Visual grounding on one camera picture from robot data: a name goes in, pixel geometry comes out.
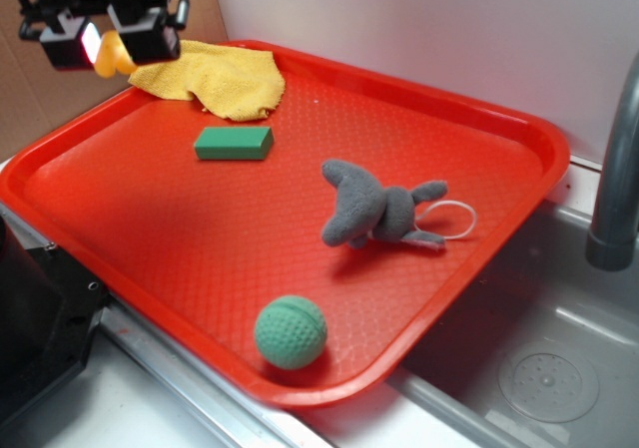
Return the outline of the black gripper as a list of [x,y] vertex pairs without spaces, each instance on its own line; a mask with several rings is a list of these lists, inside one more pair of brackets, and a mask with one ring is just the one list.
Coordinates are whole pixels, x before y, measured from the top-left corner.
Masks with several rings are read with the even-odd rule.
[[90,16],[107,12],[136,65],[177,60],[176,30],[187,26],[190,0],[18,0],[22,17],[19,37],[38,39],[56,70],[91,70],[101,35]]

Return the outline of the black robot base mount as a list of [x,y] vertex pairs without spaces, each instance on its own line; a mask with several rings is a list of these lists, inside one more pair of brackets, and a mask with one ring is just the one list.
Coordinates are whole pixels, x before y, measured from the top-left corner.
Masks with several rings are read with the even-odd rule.
[[1,425],[86,367],[108,291],[62,248],[26,248],[1,223]]

